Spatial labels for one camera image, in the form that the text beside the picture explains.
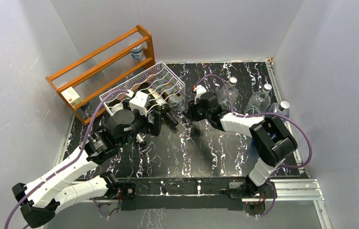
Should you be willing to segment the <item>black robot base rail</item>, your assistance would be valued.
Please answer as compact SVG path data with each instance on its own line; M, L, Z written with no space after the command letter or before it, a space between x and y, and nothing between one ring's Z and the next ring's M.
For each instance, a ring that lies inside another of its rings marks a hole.
M113 191L104 199L120 199L123 211L141 209L244 210L251 215L265 211L265 201L275 200L273 182L256 186L244 177L116 178L108 179Z

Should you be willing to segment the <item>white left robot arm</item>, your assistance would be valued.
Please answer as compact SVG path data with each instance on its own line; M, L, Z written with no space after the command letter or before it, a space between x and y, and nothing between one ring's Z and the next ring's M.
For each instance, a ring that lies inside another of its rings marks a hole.
M151 115L152 122L137 109L118 110L52 170L28 184L16 184L12 191L28 226L41 227L63 209L87 199L134 199L135 184L119 182L112 172L104 172L79 184L73 182L116 156L123 146L135 141L140 132L158 136L163 117L156 110Z

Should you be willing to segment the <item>round clear bottle white cap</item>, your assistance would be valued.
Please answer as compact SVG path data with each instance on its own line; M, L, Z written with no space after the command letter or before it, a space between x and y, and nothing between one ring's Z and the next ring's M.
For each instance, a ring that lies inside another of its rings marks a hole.
M239 99L239 91L236 88L236 77L230 77L229 81L219 90L218 103L229 111L233 111Z

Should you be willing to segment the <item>green wine bottle grey foil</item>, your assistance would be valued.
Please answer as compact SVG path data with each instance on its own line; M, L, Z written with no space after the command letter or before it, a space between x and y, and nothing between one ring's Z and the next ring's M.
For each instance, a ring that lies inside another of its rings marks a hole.
M117 99L111 101L108 104L108 107L110 108L112 115L114 115L117 111L124 109L123 103ZM138 142L138 144L141 148L143 148L146 145L146 141L140 134L137 134L136 141Z

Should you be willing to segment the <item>dark green tall wine bottle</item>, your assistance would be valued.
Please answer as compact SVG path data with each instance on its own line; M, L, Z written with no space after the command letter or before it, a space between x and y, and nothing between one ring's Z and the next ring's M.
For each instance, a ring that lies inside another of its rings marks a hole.
M171 115L171 108L164 96L162 96L157 89L152 87L149 83L145 82L139 86L140 91L147 93L151 96L149 103L150 107L154 110L160 111L165 120L168 121L170 126L175 127L178 121Z

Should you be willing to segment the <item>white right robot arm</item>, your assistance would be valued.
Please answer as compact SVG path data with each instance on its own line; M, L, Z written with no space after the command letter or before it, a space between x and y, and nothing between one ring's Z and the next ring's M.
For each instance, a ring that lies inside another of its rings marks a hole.
M251 139L258 159L245 178L245 190L253 198L265 191L269 177L296 149L297 142L280 117L248 117L233 114L220 105L213 92L194 92L186 117L192 122L207 120L215 129L233 132Z

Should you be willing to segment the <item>clear square bottle gold cap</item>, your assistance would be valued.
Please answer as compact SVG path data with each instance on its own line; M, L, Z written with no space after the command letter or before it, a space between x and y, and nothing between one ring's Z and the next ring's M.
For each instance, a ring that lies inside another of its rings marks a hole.
M167 98L167 102L172 110L174 111L182 111L185 106L185 97L181 95L181 93L169 94Z

